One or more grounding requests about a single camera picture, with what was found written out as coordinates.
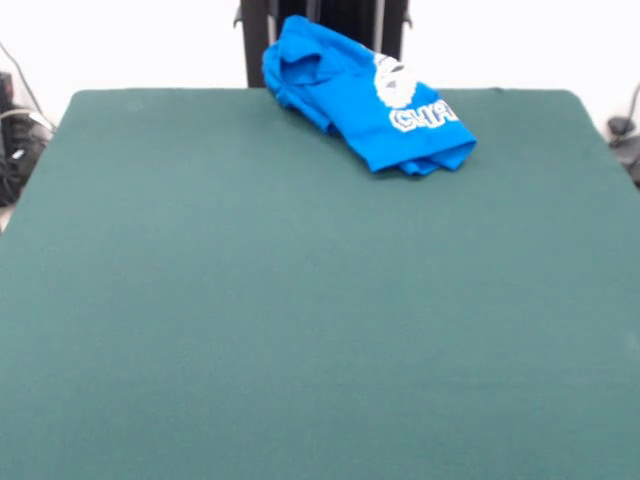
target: black device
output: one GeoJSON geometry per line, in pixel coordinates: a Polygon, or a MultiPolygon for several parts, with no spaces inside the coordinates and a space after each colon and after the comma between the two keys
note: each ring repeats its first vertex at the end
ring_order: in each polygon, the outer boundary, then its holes
{"type": "Polygon", "coordinates": [[[636,86],[631,99],[627,116],[616,116],[607,122],[613,140],[609,143],[620,164],[629,172],[631,178],[640,188],[640,135],[633,135],[636,124],[633,116],[640,96],[640,83],[636,86]]]}
{"type": "MultiPolygon", "coordinates": [[[[0,114],[11,110],[13,106],[13,81],[9,73],[0,72],[0,114]]],[[[12,150],[12,135],[8,118],[0,121],[0,155],[12,150]]]]}
{"type": "MultiPolygon", "coordinates": [[[[0,115],[19,108],[14,104],[13,92],[11,75],[0,72],[0,115]]],[[[6,207],[20,198],[50,135],[24,114],[2,118],[0,132],[0,207],[6,207]]]]}
{"type": "Polygon", "coordinates": [[[264,87],[262,54],[291,15],[304,15],[399,59],[402,26],[411,24],[408,8],[409,0],[241,0],[234,24],[242,22],[249,87],[264,87]]]}

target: green felt surface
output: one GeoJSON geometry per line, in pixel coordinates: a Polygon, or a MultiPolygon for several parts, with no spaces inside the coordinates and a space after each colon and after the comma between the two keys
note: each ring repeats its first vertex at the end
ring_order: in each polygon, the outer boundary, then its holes
{"type": "Polygon", "coordinates": [[[0,238],[2,480],[638,480],[640,202],[566,92],[370,174],[264,91],[74,97],[0,238]]]}

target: cable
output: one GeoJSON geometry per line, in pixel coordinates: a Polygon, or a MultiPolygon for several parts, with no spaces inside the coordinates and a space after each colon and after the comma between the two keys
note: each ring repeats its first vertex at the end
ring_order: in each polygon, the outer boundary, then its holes
{"type": "Polygon", "coordinates": [[[636,89],[633,91],[633,99],[631,100],[631,107],[629,107],[629,115],[627,115],[627,125],[625,130],[629,129],[629,125],[633,120],[633,116],[636,113],[636,103],[638,102],[638,94],[640,94],[640,83],[636,85],[636,89]]]}
{"type": "Polygon", "coordinates": [[[0,113],[0,121],[4,120],[5,118],[12,117],[14,115],[27,115],[31,120],[39,123],[44,128],[49,130],[51,133],[55,133],[56,131],[56,128],[54,127],[53,123],[47,120],[45,116],[42,115],[42,113],[37,112],[35,110],[31,110],[30,108],[14,108],[13,110],[7,110],[6,112],[2,112],[0,113]]]}
{"type": "Polygon", "coordinates": [[[18,76],[20,77],[20,80],[22,81],[22,84],[24,85],[24,88],[27,90],[27,93],[29,94],[29,97],[31,97],[31,102],[36,107],[36,110],[38,110],[40,115],[42,115],[42,108],[40,108],[40,104],[38,103],[38,99],[36,99],[36,96],[33,94],[33,90],[31,90],[31,87],[29,86],[29,83],[27,82],[27,79],[24,76],[24,73],[22,72],[22,68],[20,67],[20,64],[18,63],[18,61],[15,58],[13,58],[13,56],[9,53],[9,50],[6,49],[6,47],[2,44],[2,42],[0,42],[0,50],[2,50],[2,52],[5,54],[5,56],[9,59],[9,61],[15,67],[16,71],[18,72],[18,76]]]}
{"type": "Polygon", "coordinates": [[[636,85],[631,98],[631,105],[629,106],[629,114],[626,117],[613,117],[609,119],[609,130],[614,135],[613,140],[609,142],[611,148],[617,148],[620,143],[627,138],[631,128],[633,128],[633,116],[636,113],[636,105],[638,102],[638,95],[640,94],[640,83],[636,85]]]}

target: blue t-shirt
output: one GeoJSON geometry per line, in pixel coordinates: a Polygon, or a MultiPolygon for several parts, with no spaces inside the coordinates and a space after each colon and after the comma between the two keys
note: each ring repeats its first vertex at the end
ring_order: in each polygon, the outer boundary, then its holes
{"type": "Polygon", "coordinates": [[[324,132],[338,130],[370,170],[457,169],[476,144],[438,92],[392,57],[289,17],[263,57],[267,87],[324,132]]]}

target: white background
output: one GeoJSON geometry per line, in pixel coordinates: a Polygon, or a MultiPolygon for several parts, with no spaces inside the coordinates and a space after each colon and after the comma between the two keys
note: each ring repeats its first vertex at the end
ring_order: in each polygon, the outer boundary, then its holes
{"type": "MultiPolygon", "coordinates": [[[[0,3],[0,39],[54,121],[82,89],[246,86],[237,0],[0,3]]],[[[403,60],[437,88],[570,89],[604,131],[640,82],[638,0],[411,0],[411,14],[403,60]]]]}

